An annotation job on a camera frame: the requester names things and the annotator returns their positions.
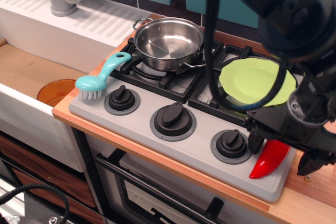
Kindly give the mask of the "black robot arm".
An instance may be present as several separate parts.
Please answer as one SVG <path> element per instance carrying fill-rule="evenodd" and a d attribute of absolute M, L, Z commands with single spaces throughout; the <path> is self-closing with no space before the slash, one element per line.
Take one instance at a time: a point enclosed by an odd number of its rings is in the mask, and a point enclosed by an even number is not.
<path fill-rule="evenodd" d="M 298 175 L 335 163 L 335 0 L 242 0 L 258 16 L 262 45 L 297 64 L 304 78 L 285 105 L 248 112 L 249 141 L 279 140 L 303 151 Z"/>

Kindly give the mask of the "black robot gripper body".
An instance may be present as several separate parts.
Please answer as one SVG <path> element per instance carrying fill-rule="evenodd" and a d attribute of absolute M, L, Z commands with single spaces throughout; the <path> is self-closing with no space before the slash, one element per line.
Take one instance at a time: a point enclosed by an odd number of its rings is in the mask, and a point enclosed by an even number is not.
<path fill-rule="evenodd" d="M 249 111 L 245 125 L 261 138 L 279 140 L 302 151 L 304 161 L 335 161 L 335 134 L 323 124 L 300 122 L 286 105 Z"/>

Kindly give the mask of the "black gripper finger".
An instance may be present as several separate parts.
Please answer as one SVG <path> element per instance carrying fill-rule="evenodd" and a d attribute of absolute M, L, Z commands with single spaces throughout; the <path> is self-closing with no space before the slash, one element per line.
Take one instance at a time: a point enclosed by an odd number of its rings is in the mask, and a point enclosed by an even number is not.
<path fill-rule="evenodd" d="M 318 171 L 325 164 L 328 164 L 328 155 L 325 153 L 311 152 L 304 153 L 300 159 L 297 175 L 306 176 Z"/>
<path fill-rule="evenodd" d="M 251 130 L 248 137 L 249 150 L 256 154 L 264 143 L 264 138 L 255 130 Z"/>

